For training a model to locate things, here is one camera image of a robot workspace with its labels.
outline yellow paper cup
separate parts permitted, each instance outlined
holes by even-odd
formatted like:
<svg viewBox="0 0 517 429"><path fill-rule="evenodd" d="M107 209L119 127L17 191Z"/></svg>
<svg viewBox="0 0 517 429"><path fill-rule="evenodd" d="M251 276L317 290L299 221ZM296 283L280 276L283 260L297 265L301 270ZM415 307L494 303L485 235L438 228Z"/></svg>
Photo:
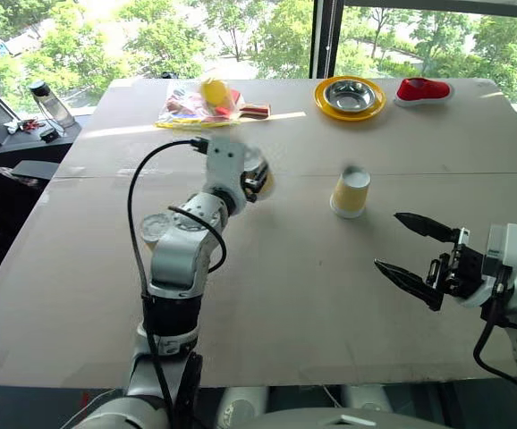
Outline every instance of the yellow paper cup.
<svg viewBox="0 0 517 429"><path fill-rule="evenodd" d="M330 207L340 217L353 219L364 211L369 188L369 173L361 167L346 167L330 197Z"/></svg>

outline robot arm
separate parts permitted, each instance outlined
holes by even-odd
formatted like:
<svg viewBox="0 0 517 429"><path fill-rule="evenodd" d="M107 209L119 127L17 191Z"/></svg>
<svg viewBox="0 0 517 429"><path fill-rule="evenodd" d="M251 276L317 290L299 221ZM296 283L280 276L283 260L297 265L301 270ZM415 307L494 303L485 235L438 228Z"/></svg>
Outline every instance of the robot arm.
<svg viewBox="0 0 517 429"><path fill-rule="evenodd" d="M209 268L211 254L223 241L229 217L268 193L273 183L257 149L226 138L194 139L191 144L207 155L207 181L180 207L169 207L171 221L153 250L147 291L156 362L144 320L137 328L125 396L99 407L79 429L165 428L171 427L171 418L174 427L181 427L191 421L202 366L193 351L201 300L208 273L224 261L222 257ZM163 371L174 409L166 405L156 366Z"/></svg>
<svg viewBox="0 0 517 429"><path fill-rule="evenodd" d="M434 311L441 308L445 294L454 296L464 307L481 307L481 317L491 323L488 333L493 325L506 329L517 363L517 224L493 225L487 253L482 255L468 247L470 232L465 228L452 229L417 214L398 213L395 217L420 235L452 242L453 249L451 254L444 253L431 262L425 281L403 268L376 260L380 272ZM479 353L474 350L476 360Z"/></svg>

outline glass bottle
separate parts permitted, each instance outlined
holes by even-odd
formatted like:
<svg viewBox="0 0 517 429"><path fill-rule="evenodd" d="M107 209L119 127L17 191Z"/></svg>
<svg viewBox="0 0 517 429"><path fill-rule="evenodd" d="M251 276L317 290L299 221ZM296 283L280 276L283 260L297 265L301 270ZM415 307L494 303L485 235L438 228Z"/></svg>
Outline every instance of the glass bottle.
<svg viewBox="0 0 517 429"><path fill-rule="evenodd" d="M42 105L62 128L71 127L76 123L64 103L55 96L54 91L43 80L35 81L28 88L36 103Z"/></svg>

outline paper cup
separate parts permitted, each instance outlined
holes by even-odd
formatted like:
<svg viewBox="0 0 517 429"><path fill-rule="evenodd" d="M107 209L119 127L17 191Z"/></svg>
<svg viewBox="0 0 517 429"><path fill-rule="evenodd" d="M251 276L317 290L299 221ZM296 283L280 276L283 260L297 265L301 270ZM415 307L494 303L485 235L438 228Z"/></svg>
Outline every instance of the paper cup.
<svg viewBox="0 0 517 429"><path fill-rule="evenodd" d="M153 251L159 239L171 226L171 219L167 213L157 213L147 216L141 223L141 237L149 250Z"/></svg>
<svg viewBox="0 0 517 429"><path fill-rule="evenodd" d="M346 167L330 197L330 207L340 217L353 219L364 211L369 173L361 167Z"/></svg>

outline white tabletop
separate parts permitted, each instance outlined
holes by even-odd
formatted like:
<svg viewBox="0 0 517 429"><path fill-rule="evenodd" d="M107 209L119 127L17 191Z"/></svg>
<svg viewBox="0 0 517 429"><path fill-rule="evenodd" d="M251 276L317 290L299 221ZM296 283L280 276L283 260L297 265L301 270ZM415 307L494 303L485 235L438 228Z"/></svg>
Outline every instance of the white tabletop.
<svg viewBox="0 0 517 429"><path fill-rule="evenodd" d="M391 100L398 82L377 83ZM446 299L433 313L372 264L379 257L425 274L449 249L405 229L397 211L465 225L477 250L491 223L517 223L517 115L486 80L452 83L457 92L446 106L408 111L390 102L358 124L320 114L315 81L233 84L248 101L269 101L273 114L305 116L237 127L263 149L277 187L225 231L227 262L209 275L199 320L203 385L488 376L471 357L478 309ZM182 137L150 126L165 84L115 82L4 260L0 384L123 383L140 320L127 187L150 149ZM328 208L349 161L372 174L367 212L355 221ZM185 148L154 160L137 188L137 219L200 189L203 165L204 156ZM516 373L504 332L494 333L484 357Z"/></svg>

